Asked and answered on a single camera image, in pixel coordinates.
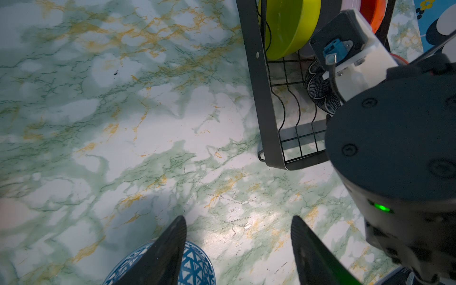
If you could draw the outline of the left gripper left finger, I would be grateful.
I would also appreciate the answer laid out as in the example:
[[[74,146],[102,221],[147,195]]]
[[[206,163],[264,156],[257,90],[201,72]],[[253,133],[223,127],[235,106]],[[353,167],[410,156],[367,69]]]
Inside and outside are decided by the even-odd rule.
[[[186,243],[186,221],[178,216],[118,285],[176,285]]]

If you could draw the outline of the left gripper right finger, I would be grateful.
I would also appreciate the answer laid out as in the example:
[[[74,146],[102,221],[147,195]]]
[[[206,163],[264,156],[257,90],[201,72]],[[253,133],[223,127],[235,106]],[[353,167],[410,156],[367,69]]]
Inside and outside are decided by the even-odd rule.
[[[358,285],[360,283],[299,216],[292,218],[290,236],[300,284]]]

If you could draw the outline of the blue patterned bowl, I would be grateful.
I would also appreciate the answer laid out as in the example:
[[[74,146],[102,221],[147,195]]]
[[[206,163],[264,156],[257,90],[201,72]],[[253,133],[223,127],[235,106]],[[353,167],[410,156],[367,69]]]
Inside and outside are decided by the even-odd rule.
[[[143,255],[151,248],[156,239],[141,245],[127,255],[108,274],[104,285],[115,285],[116,282],[132,269]],[[215,285],[216,274],[207,254],[195,243],[186,241],[180,268],[179,285]]]

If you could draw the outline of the black patterned bowl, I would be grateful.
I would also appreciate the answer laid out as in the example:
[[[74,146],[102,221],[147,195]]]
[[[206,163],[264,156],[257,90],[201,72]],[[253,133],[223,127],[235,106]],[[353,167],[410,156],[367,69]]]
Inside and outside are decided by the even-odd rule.
[[[334,115],[342,106],[342,102],[333,93],[329,79],[323,79],[324,72],[318,60],[312,61],[306,70],[305,87],[317,107]]]

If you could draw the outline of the red white patterned bowl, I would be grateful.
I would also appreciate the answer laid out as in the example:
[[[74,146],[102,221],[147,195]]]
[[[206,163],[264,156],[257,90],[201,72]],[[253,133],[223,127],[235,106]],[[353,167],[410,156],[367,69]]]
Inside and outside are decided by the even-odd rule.
[[[399,65],[399,66],[402,66],[402,65],[408,65],[408,61],[406,61],[404,58],[398,56],[398,55],[395,55],[393,53],[390,54],[390,56],[395,60],[395,62]]]

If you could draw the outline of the lime green bowl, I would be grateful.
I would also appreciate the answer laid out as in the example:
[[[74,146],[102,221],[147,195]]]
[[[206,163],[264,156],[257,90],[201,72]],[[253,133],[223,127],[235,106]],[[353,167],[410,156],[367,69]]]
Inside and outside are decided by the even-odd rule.
[[[275,61],[297,52],[316,30],[320,0],[267,1],[266,56]]]

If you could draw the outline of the orange plastic bowl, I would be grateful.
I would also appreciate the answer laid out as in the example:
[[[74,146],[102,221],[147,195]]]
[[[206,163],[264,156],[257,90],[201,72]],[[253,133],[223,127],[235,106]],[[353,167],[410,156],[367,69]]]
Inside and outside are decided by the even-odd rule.
[[[386,11],[386,0],[362,0],[360,12],[376,33],[380,28]]]

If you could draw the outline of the lilac plastic bowl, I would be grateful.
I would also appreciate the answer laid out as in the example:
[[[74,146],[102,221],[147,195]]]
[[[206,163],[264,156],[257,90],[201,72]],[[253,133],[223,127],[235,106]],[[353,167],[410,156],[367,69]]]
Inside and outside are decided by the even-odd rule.
[[[360,10],[361,9],[361,0],[342,0],[341,10]]]

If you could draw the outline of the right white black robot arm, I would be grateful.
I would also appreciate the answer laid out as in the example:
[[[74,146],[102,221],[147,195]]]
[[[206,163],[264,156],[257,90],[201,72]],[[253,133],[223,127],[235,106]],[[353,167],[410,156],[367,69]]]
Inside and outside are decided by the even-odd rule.
[[[325,151],[368,243],[423,283],[455,279],[455,63],[438,53],[389,69],[332,117]]]

